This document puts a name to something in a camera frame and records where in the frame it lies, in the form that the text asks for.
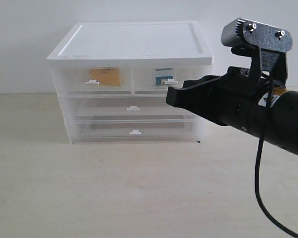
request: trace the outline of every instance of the beige table surface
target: beige table surface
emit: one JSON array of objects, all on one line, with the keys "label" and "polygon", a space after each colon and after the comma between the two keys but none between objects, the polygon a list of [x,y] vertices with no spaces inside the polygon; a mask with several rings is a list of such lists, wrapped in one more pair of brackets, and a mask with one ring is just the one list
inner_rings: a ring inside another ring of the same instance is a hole
[{"label": "beige table surface", "polygon": [[[0,238],[286,238],[254,195],[258,140],[68,143],[55,94],[0,95]],[[298,232],[298,156],[265,144],[261,191]]]}]

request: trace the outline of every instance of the white drawer handle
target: white drawer handle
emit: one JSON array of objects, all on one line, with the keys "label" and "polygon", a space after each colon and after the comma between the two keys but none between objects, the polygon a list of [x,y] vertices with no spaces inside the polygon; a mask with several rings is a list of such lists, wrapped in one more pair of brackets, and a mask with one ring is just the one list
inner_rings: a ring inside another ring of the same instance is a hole
[{"label": "white drawer handle", "polygon": [[168,79],[167,81],[164,81],[164,84],[174,84],[178,83],[178,81],[175,81],[174,79]]},{"label": "white drawer handle", "polygon": [[99,84],[99,82],[97,82],[97,80],[89,80],[88,82],[85,82],[85,84]]},{"label": "white drawer handle", "polygon": [[137,108],[137,106],[130,106],[127,108],[128,111],[140,111],[140,108]]},{"label": "white drawer handle", "polygon": [[133,130],[133,132],[129,132],[129,135],[141,135],[139,130]]}]

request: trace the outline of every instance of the white wall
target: white wall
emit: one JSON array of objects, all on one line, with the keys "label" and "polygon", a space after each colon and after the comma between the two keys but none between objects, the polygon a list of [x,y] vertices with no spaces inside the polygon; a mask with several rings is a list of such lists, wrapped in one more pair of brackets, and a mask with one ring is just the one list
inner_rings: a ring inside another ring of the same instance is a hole
[{"label": "white wall", "polygon": [[45,59],[84,21],[199,20],[215,55],[214,74],[248,66],[220,42],[222,28],[237,17],[290,30],[288,84],[298,85],[298,0],[0,0],[0,93],[54,92]]}]

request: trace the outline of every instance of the black cable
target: black cable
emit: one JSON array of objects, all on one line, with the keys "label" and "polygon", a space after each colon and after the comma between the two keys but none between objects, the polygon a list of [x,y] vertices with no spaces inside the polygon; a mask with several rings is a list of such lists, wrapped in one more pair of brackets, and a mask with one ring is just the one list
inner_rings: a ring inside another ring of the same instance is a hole
[{"label": "black cable", "polygon": [[270,117],[270,107],[272,104],[272,97],[273,97],[273,92],[274,92],[274,80],[270,76],[266,74],[262,74],[264,78],[269,80],[269,92],[268,92],[268,100],[266,103],[266,108],[265,108],[265,115],[264,115],[264,120],[262,124],[262,131],[259,137],[259,143],[258,143],[258,149],[257,149],[257,155],[256,155],[256,163],[255,163],[255,195],[256,199],[258,202],[259,207],[262,209],[263,213],[265,216],[273,223],[275,224],[279,229],[283,230],[287,234],[289,234],[292,237],[298,238],[298,234],[293,232],[292,230],[288,229],[284,225],[282,225],[280,222],[278,222],[266,209],[264,206],[264,203],[262,201],[262,198],[260,196],[259,192],[259,169],[260,169],[260,162],[261,162],[261,157],[262,157],[262,151],[263,151],[263,145],[264,145],[264,139],[265,139],[265,131],[267,127],[267,122]]}]

